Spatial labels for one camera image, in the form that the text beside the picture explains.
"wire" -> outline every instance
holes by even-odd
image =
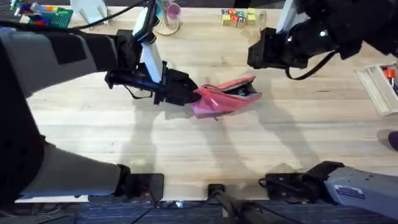
[[[154,93],[151,92],[149,96],[136,96],[135,94],[132,93],[132,91],[126,85],[123,85],[123,86],[129,91],[131,97],[135,100],[140,100],[140,99],[144,99],[144,98],[152,98],[152,96],[154,95]]]
[[[65,217],[70,217],[71,215],[64,215],[64,216],[61,216],[61,217],[57,217],[57,218],[52,218],[52,219],[50,219],[50,220],[46,220],[46,221],[44,221],[44,222],[40,222],[40,223],[38,223],[38,224],[45,224],[45,223],[52,223],[52,222],[54,222],[55,220],[60,220],[60,219],[63,219],[63,218],[65,218]]]
[[[267,188],[267,185],[266,185],[266,179],[265,178],[261,178],[261,179],[259,179],[259,185],[262,187],[262,188]]]
[[[260,205],[260,204],[258,204],[258,203],[254,203],[254,206],[257,207],[257,208],[259,208],[260,210],[261,210],[261,209],[264,209],[264,210],[266,210],[266,211],[268,211],[268,212],[270,212],[270,213],[272,213],[272,214],[274,214],[274,215],[276,215],[276,216],[278,216],[278,217],[281,217],[281,218],[283,218],[283,219],[285,219],[285,220],[288,220],[288,221],[290,221],[290,222],[293,222],[293,223],[296,223],[296,224],[304,224],[304,223],[302,223],[302,222],[300,222],[300,221],[294,220],[293,218],[290,218],[290,217],[287,217],[287,216],[285,216],[285,215],[282,215],[282,214],[280,214],[279,212],[275,212],[275,211],[273,211],[272,209],[270,209],[270,208],[268,208],[268,207],[265,207],[265,206],[263,206],[263,205]]]
[[[285,73],[287,78],[291,79],[291,80],[304,80],[310,76],[312,76],[313,74],[315,74],[317,71],[319,71],[319,69],[321,69],[323,66],[326,65],[326,63],[328,63],[330,61],[331,58],[333,58],[333,56],[335,56],[338,52],[337,51],[332,51],[330,52],[324,59],[322,59],[321,62],[319,62],[318,65],[316,65],[313,69],[311,69],[309,72],[307,72],[306,74],[297,77],[297,78],[293,78],[290,74],[290,67],[285,69]]]
[[[87,25],[84,25],[84,26],[72,27],[72,29],[78,29],[78,30],[80,30],[80,29],[87,29],[87,28],[93,27],[93,26],[98,25],[98,24],[100,24],[100,23],[102,23],[102,22],[105,22],[105,21],[108,21],[108,20],[110,20],[110,19],[113,19],[113,18],[115,18],[116,16],[120,16],[121,14],[127,12],[128,10],[131,10],[131,9],[134,8],[134,7],[137,7],[138,5],[140,5],[141,3],[144,3],[144,2],[146,2],[146,1],[147,1],[147,0],[141,0],[141,1],[139,1],[139,2],[137,2],[137,3],[135,3],[135,4],[133,4],[132,6],[129,6],[129,7],[125,8],[125,9],[123,9],[123,10],[121,10],[121,11],[119,11],[119,12],[113,14],[113,15],[110,15],[110,16],[107,16],[107,17],[105,17],[105,18],[103,18],[103,19],[100,19],[100,20],[98,20],[98,21],[92,22],[91,24],[87,24]]]
[[[146,216],[146,215],[147,215],[150,211],[152,211],[154,208],[157,208],[158,204],[159,204],[158,202],[155,202],[155,205],[154,205],[152,208],[146,210],[144,213],[142,213],[140,216],[138,216],[134,221],[131,222],[131,224],[137,223],[141,218],[143,218],[144,216]]]

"wooden table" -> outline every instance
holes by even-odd
[[[110,7],[111,13],[121,9]],[[138,12],[90,32],[132,29]],[[268,26],[276,26],[279,12],[267,10]],[[397,117],[377,114],[354,72],[392,57],[364,44],[359,55],[345,61],[336,56],[313,78],[292,81],[282,70],[246,65],[258,27],[223,27],[220,9],[185,8],[182,21],[177,34],[157,39],[170,68],[189,73],[199,85],[257,75],[254,86],[263,97],[217,120],[196,119],[189,106],[154,106],[152,100],[133,100],[121,86],[110,90],[104,74],[95,73],[29,98],[40,132],[61,149],[137,173],[163,173],[164,200],[204,199],[210,183],[226,184],[238,198],[267,198],[257,184],[265,173],[307,170],[327,160],[398,175],[398,152],[383,145],[386,130],[398,129]],[[82,24],[74,16],[70,26]]]

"toy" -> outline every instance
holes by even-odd
[[[244,28],[245,26],[253,26],[256,24],[256,10],[249,8],[246,11],[237,11],[236,9],[222,9],[221,10],[221,25],[232,26],[235,28]]]
[[[239,21],[239,17],[238,16],[231,16],[231,27],[236,27]]]
[[[246,12],[246,24],[249,26],[256,25],[256,10],[249,8]]]
[[[236,12],[236,16],[244,17],[244,12],[243,11],[238,11],[238,12]]]
[[[246,18],[245,17],[239,17],[238,23],[236,24],[236,28],[244,28],[246,26]]]
[[[231,15],[229,14],[223,14],[221,16],[221,25],[223,26],[229,26],[231,25]]]
[[[248,10],[246,11],[246,14],[255,14],[256,10],[253,8],[248,8]]]
[[[12,0],[10,10],[15,16],[25,15],[30,18],[29,24],[68,27],[73,11],[61,7],[43,6],[27,0]]]

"green lego plate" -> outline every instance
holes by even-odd
[[[43,13],[43,18],[50,19],[49,26],[67,28],[72,18],[73,10],[71,9],[59,9],[58,15],[52,13]]]

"pink bag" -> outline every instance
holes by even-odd
[[[258,100],[262,93],[258,93],[252,85],[255,78],[253,75],[217,86],[203,85],[194,91],[202,96],[201,100],[191,103],[195,114],[204,116],[230,113]]]

